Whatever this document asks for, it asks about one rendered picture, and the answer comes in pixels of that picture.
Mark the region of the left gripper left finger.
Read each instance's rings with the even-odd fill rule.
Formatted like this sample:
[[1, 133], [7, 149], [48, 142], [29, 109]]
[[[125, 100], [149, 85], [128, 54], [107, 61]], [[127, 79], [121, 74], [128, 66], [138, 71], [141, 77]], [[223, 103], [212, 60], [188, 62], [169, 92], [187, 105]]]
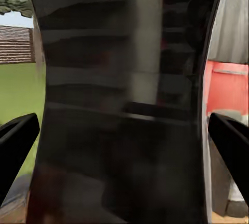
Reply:
[[36, 113], [0, 126], [0, 205], [40, 132]]

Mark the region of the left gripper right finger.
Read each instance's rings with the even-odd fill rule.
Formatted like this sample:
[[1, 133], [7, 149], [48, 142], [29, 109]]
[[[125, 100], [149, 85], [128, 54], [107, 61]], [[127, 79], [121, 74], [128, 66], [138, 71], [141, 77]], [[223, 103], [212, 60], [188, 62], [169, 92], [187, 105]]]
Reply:
[[249, 127], [212, 113], [209, 133], [249, 207]]

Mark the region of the bottle of coffee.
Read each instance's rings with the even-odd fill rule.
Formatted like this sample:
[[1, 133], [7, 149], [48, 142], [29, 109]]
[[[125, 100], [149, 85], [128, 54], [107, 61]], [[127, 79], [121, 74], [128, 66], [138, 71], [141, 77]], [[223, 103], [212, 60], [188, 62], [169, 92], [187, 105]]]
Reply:
[[205, 75], [222, 0], [31, 0], [45, 105], [25, 224], [212, 224]]

